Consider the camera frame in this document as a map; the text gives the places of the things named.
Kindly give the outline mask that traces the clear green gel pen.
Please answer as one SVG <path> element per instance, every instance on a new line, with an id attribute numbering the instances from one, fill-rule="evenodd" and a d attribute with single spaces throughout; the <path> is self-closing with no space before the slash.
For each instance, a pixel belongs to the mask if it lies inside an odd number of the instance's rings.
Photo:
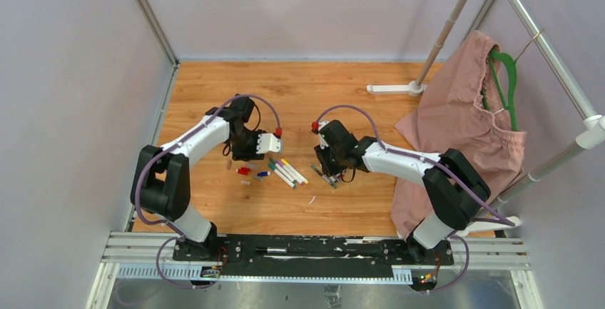
<path id="1" fill-rule="evenodd" d="M 320 171 L 318 169 L 318 167 L 316 167 L 314 164 L 310 163 L 310 167 L 311 169 L 314 170 L 314 172 L 316 172 L 316 174 L 319 175 L 319 177 L 321 177 L 321 179 L 323 179 L 328 185 L 330 185 L 333 189 L 337 189 L 336 184 L 330 179 L 328 178 L 322 171 Z"/>

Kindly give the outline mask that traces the dark green capped marker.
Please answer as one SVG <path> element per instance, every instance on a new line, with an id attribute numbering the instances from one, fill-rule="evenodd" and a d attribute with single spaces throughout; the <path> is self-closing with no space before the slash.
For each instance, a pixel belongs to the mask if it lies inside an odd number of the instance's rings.
<path id="1" fill-rule="evenodd" d="M 270 163 L 275 163 L 275 164 L 279 165 L 279 164 L 277 163 L 277 161 L 276 161 L 274 158 L 270 158 Z M 286 170 L 285 170 L 284 168 L 283 168 L 283 170 L 284 170 L 285 174 L 286 174 L 286 175 L 287 175 L 287 176 L 290 178 L 290 180 L 295 181 L 295 182 L 296 182 L 296 185 L 297 185 L 297 184 L 298 184 L 298 182 L 297 182 L 297 181 L 296 181 L 296 180 L 295 180 L 295 179 L 294 179 L 292 176 L 290 176 L 290 175 L 289 175 L 289 174 L 286 172 Z"/>

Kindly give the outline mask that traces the yellow capped white marker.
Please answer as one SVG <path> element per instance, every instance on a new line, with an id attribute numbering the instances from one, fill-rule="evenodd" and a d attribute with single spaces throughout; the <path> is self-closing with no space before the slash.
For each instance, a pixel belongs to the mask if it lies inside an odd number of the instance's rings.
<path id="1" fill-rule="evenodd" d="M 299 173 L 295 168 L 293 168 L 285 159 L 281 158 L 280 160 L 283 163 L 284 167 L 286 167 L 289 172 L 296 178 L 298 183 L 308 184 L 308 180 L 304 176 L 302 176 L 302 174 Z"/>

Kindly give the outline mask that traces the pink capped white marker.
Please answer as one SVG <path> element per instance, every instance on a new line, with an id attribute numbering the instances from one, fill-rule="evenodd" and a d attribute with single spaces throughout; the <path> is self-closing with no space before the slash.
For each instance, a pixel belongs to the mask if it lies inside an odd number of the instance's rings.
<path id="1" fill-rule="evenodd" d="M 305 185 L 307 181 L 305 178 L 296 171 L 285 159 L 278 159 L 277 163 L 282 166 L 287 173 L 289 173 L 299 184 Z"/>

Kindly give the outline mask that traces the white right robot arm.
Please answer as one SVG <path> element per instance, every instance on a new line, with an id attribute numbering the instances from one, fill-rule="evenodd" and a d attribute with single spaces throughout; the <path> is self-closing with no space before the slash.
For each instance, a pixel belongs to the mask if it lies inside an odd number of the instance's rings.
<path id="1" fill-rule="evenodd" d="M 405 179 L 426 190 L 431 212 L 405 239 L 407 254 L 416 264 L 425 264 L 450 233 L 463 231 L 491 191 L 462 152 L 419 153 L 381 144 L 370 136 L 355 138 L 339 120 L 314 122 L 314 148 L 322 172 L 339 177 L 346 170 L 383 173 Z"/>

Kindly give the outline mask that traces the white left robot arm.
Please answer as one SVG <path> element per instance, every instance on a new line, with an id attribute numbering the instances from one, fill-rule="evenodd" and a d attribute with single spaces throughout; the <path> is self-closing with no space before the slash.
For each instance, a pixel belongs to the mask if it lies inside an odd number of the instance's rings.
<path id="1" fill-rule="evenodd" d="M 181 137 L 163 146 L 144 146 L 139 155 L 131 190 L 131 203 L 146 225 L 166 224 L 192 241 L 191 252 L 201 261 L 218 254 L 215 225 L 191 203 L 190 171 L 210 150 L 225 145 L 234 161 L 262 160 L 260 140 L 265 131 L 247 128 L 257 104 L 252 96 L 237 94 L 223 107 L 206 112 Z"/>

